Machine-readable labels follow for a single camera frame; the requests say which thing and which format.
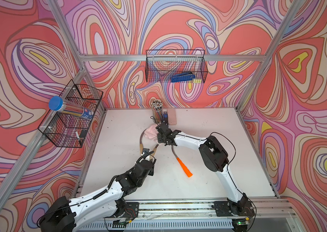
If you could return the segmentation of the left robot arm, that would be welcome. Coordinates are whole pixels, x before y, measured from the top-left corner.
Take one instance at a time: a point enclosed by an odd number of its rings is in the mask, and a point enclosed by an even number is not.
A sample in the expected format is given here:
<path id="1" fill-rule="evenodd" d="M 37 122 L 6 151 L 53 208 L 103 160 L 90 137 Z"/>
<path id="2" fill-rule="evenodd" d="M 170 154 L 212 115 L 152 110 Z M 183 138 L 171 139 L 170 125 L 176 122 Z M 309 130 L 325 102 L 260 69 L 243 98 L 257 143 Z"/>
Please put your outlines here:
<path id="1" fill-rule="evenodd" d="M 138 206 L 129 205 L 125 197 L 140 188 L 146 177 L 154 174 L 156 159 L 143 155 L 134 167 L 115 175 L 109 184 L 87 195 L 57 199 L 37 221 L 43 232 L 77 232 L 102 218 L 125 218 L 128 224 L 138 216 Z"/>

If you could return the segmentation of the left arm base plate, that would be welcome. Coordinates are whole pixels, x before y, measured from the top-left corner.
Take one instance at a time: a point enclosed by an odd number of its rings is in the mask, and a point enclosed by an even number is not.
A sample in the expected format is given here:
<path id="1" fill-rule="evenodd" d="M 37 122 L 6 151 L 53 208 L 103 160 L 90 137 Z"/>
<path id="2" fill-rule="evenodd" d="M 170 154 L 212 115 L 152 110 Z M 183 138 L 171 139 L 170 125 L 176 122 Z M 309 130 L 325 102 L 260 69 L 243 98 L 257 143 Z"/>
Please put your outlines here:
<path id="1" fill-rule="evenodd" d="M 137 218 L 139 211 L 139 202 L 116 202 L 117 210 L 109 218 L 129 218 L 131 220 Z"/>

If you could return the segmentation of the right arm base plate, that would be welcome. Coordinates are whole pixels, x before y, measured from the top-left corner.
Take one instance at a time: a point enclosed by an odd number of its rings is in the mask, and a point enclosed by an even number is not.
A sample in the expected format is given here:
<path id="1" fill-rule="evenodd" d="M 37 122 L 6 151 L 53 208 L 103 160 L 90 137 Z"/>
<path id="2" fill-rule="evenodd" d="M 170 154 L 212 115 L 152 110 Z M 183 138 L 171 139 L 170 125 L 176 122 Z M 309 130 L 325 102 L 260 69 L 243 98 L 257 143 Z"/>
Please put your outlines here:
<path id="1" fill-rule="evenodd" d="M 240 210 L 237 205 L 231 204 L 228 201 L 215 201 L 211 206 L 215 210 L 218 217 L 249 217 L 255 216 L 255 207 L 250 201 L 247 201 L 244 207 Z"/>

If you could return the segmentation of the pink terry rag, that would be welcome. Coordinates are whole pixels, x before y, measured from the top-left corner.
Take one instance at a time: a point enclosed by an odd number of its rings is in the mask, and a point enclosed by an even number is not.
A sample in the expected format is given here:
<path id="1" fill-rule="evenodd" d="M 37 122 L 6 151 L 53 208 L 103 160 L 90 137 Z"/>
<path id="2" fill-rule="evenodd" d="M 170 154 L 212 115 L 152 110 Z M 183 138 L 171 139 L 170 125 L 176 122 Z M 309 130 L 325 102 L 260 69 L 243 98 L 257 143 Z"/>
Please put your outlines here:
<path id="1" fill-rule="evenodd" d="M 143 135 L 152 141 L 158 142 L 158 131 L 156 129 L 156 124 L 149 126 L 147 129 L 144 130 Z"/>

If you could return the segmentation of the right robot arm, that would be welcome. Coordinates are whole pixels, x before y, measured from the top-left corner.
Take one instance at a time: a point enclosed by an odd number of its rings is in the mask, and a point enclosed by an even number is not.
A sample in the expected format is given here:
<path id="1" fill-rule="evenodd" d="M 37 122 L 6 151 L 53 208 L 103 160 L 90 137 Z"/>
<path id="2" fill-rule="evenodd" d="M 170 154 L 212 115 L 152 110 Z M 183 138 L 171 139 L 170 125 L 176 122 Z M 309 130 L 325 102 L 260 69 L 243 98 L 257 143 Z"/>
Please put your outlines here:
<path id="1" fill-rule="evenodd" d="M 158 142 L 169 146 L 186 147 L 200 152 L 205 166 L 212 172 L 215 172 L 227 192 L 229 205 L 242 211 L 248 202 L 248 197 L 243 193 L 229 167 L 231 162 L 228 159 L 228 153 L 218 141 L 210 135 L 205 137 L 196 137 L 188 135 L 180 130 L 172 131 L 165 123 L 155 127 L 158 132 Z"/>

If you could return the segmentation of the wooden handle sickle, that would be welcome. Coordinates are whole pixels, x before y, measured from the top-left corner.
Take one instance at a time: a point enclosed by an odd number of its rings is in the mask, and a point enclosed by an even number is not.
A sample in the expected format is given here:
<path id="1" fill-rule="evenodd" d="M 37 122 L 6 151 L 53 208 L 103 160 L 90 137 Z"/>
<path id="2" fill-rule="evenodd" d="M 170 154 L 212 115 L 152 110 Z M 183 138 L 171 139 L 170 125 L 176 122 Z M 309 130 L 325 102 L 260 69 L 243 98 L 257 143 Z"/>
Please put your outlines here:
<path id="1" fill-rule="evenodd" d="M 143 145 L 143 136 L 145 134 L 145 130 L 141 133 L 140 135 L 140 138 L 139 138 L 139 148 L 140 148 L 140 153 L 141 155 L 144 155 L 145 154 L 145 151 L 144 151 L 144 145 Z"/>
<path id="2" fill-rule="evenodd" d="M 152 153 L 150 154 L 150 158 L 149 158 L 150 160 L 154 159 L 158 146 L 159 144 L 156 144 L 155 147 L 153 148 Z"/>

